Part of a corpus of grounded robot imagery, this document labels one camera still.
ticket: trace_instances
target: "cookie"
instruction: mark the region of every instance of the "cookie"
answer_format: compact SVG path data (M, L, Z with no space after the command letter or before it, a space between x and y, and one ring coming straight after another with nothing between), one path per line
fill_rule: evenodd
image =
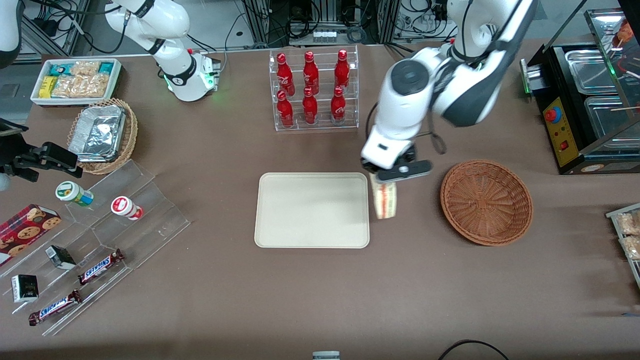
M30 239L39 233L40 233L40 228L37 226L25 227L24 229L20 230L20 232L18 233L18 239L21 239L21 240Z
M33 222L41 222L46 215L47 214L45 214L44 211L38 208L33 208L29 210L29 212L27 213L27 220L33 221Z
M27 246L29 245L18 245L16 247L12 247L11 249L9 249L9 251L7 252L7 254L9 254L9 256L17 256L18 254L20 254L24 249L27 248Z
M51 230L62 221L59 217L53 217L42 223L42 229Z

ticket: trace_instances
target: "brown wicker basket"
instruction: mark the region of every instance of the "brown wicker basket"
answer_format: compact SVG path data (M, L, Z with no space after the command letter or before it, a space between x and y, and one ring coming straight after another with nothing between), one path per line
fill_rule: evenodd
M85 172L94 175L105 175L110 172L118 170L124 163L126 163L129 158L131 158L131 154L133 153L133 148L136 146L136 136L138 135L138 119L136 119L136 114L133 113L129 105L120 100L120 99L109 99L96 102L95 104L89 105L89 107L93 106L107 106L107 105L118 105L121 106L127 112L127 118L124 123L124 136L122 137L122 141L120 142L120 154L116 158L115 161L111 163L81 163L78 162L78 165L84 169ZM71 143L71 139L74 136L74 132L76 131L76 124L78 123L78 118L80 114L76 116L76 121L74 121L73 125L71 125L71 131L67 136L67 146Z
M533 218L531 196L522 180L488 160L454 166L442 181L440 203L462 236L488 246L521 238Z

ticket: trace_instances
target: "red cookie box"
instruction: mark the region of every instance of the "red cookie box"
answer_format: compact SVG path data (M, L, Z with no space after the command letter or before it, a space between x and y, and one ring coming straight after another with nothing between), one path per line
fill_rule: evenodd
M0 224L0 266L20 254L61 221L57 212L31 204Z

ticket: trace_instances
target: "snickers bar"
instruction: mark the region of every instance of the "snickers bar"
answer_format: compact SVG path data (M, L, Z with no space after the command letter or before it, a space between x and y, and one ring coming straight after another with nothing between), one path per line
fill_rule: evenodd
M63 297L62 299L54 302L44 309L36 311L35 313L29 315L29 326L36 326L49 316L60 313L71 305L80 304L81 302L82 297L80 296L78 290L71 291L71 294L67 295L66 297Z
M112 267L118 261L124 259L124 255L120 252L120 249L116 249L114 252L110 253L104 260L94 265L89 270L85 271L84 274L78 275L78 279L80 280L80 286L88 284L94 279L98 278L98 276L102 275L108 268Z

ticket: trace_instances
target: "coca-cola bottle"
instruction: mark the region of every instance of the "coca-cola bottle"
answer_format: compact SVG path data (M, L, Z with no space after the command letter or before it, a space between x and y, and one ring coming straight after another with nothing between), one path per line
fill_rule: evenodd
M305 98L302 100L302 108L305 110L305 121L307 124L315 124L318 115L318 102L310 87L305 88Z
M278 82L280 83L280 89L284 90L288 96L293 96L296 93L296 87L293 85L293 72L289 64L287 64L287 57L280 53L276 56L278 61Z
M338 62L335 64L335 86L345 89L349 86L349 63L347 62L347 51L338 51Z
M287 100L287 94L283 90L278 90L278 115L280 116L280 122L284 127L293 126L293 107L289 100Z
M311 51L305 53L305 68L302 70L305 77L305 87L311 88L314 95L320 92L320 80L318 66L314 61L314 54Z
M333 98L331 99L331 122L334 125L342 125L344 123L344 106L346 101L342 96L342 87L336 86L333 89Z

